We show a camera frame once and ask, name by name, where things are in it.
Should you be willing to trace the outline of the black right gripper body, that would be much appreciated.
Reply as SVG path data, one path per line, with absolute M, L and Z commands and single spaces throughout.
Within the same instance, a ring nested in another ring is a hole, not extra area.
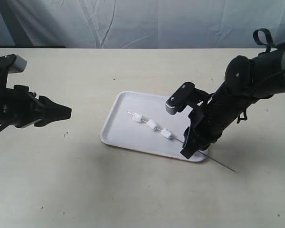
M 213 95 L 208 104 L 190 114 L 190 129 L 196 145 L 216 141 L 235 120 L 235 97 Z

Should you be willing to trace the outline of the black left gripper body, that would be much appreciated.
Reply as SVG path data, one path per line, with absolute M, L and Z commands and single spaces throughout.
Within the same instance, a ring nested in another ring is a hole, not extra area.
M 0 125 L 25 128 L 41 120 L 42 103 L 24 85 L 0 87 Z

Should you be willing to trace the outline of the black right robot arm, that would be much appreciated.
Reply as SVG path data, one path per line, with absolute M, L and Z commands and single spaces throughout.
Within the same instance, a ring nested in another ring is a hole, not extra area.
M 206 150 L 233 122 L 247 120 L 247 108 L 259 100 L 285 93 L 285 47 L 253 59 L 237 56 L 228 65 L 225 79 L 208 94 L 191 82 L 174 94 L 177 112 L 190 106 L 190 125 L 184 132 L 181 154 L 189 159 Z

